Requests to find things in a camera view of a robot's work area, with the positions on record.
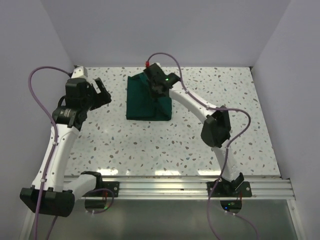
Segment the dark green surgical cloth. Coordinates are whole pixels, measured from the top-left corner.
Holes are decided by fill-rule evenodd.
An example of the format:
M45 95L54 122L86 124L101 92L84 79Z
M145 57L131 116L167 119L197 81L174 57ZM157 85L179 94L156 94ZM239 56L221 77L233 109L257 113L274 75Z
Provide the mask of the dark green surgical cloth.
M126 93L127 120L151 122L172 119L172 99L167 96L153 98L144 73L127 78Z

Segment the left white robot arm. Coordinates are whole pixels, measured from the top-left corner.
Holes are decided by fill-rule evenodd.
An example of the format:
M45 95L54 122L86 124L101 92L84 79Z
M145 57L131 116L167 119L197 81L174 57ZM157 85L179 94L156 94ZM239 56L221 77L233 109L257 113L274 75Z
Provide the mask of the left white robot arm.
M68 217L76 200L87 193L95 197L103 193L102 175L95 171L84 171L64 184L67 162L88 111L112 101L102 80L94 81L100 92L84 78L71 78L65 84L65 95L52 113L54 124L44 160L31 186L22 188L19 194L33 213Z

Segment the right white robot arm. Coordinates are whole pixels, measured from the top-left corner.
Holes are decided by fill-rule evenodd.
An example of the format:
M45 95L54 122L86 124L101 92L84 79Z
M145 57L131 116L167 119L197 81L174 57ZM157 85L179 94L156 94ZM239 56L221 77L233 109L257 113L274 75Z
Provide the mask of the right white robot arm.
M209 147L213 148L221 169L221 178L214 183L214 197L234 197L244 182L232 151L227 144L231 137L231 123L227 111L216 110L216 106L205 102L192 91L183 88L181 78L174 73L165 74L156 63L146 63L143 70L147 77L151 96L154 98L169 97L183 105L194 114L202 124L200 137Z

